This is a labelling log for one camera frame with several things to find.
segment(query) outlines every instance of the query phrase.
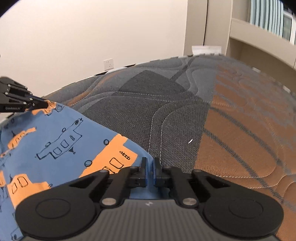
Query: dark gray fabric panel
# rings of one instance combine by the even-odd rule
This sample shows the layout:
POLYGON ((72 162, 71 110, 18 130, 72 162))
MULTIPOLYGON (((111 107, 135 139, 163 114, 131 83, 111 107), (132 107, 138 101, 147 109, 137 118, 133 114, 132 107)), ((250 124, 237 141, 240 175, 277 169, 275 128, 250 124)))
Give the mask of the dark gray fabric panel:
POLYGON ((187 104, 165 118, 160 135, 162 165, 174 165, 187 173, 192 171, 208 108, 209 104, 203 101, 193 105, 187 104))
POLYGON ((148 150, 151 120, 162 105, 160 100, 110 96, 82 114, 148 150))
POLYGON ((119 91, 163 96, 175 95, 184 92, 185 89, 162 75, 145 70, 131 78, 119 91))

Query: electrical outlet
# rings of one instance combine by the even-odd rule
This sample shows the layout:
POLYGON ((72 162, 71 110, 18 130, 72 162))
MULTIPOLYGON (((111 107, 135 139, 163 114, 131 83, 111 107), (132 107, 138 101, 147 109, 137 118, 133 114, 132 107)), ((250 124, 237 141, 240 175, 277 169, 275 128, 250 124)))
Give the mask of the electrical outlet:
POLYGON ((114 68, 113 59, 108 59, 104 61, 104 68, 105 70, 109 70, 114 68))

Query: quilted upholstery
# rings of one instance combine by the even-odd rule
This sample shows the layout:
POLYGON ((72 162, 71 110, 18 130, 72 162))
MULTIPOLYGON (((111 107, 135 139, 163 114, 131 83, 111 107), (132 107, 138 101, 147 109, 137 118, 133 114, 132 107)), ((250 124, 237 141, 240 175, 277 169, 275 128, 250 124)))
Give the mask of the quilted upholstery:
POLYGON ((278 237, 296 240, 296 100, 224 56, 151 61, 93 76, 47 99, 134 141, 163 165, 198 168, 276 199, 278 237))

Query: orange printed shape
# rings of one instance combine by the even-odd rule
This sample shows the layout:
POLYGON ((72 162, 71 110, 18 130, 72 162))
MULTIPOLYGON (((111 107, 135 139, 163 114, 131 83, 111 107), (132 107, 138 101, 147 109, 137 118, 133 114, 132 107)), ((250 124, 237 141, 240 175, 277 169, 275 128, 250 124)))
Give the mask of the orange printed shape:
POLYGON ((0 188, 4 187, 6 184, 5 179, 4 179, 4 174, 3 171, 0 171, 0 188))
POLYGON ((7 189, 13 207, 16 208, 25 198, 50 187, 47 182, 32 183, 26 174, 19 174, 14 176, 10 184, 7 184, 7 189))
POLYGON ((82 172, 80 177, 102 169, 108 170, 110 174, 118 173, 121 168, 131 166, 138 155, 123 146, 127 140, 126 137, 117 134, 95 157, 92 164, 82 172))
POLYGON ((27 135, 28 133, 32 133, 35 132, 36 128, 30 128, 26 131, 21 131, 19 134, 15 135, 7 144, 8 150, 6 152, 3 152, 2 154, 0 154, 0 157, 4 157, 10 150, 16 148, 20 142, 20 140, 27 135))
POLYGON ((48 107, 46 109, 32 110, 32 114, 37 115, 40 111, 42 111, 45 115, 50 114, 52 112, 52 110, 56 108, 57 103, 49 101, 49 100, 47 100, 47 103, 48 103, 48 107))

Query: blue fabric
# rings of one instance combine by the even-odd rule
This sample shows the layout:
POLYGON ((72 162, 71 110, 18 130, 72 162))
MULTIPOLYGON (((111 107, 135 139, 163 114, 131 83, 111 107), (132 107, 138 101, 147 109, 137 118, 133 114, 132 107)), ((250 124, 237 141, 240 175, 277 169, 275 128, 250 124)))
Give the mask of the blue fabric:
MULTIPOLYGON (((26 196, 102 168, 117 173, 139 166, 143 156, 148 158, 148 173, 152 171, 152 157, 140 146, 53 102, 46 110, 15 114, 1 123, 0 153, 1 241, 22 237, 14 213, 26 196)), ((135 188, 130 198, 159 197, 150 180, 147 188, 135 188)))

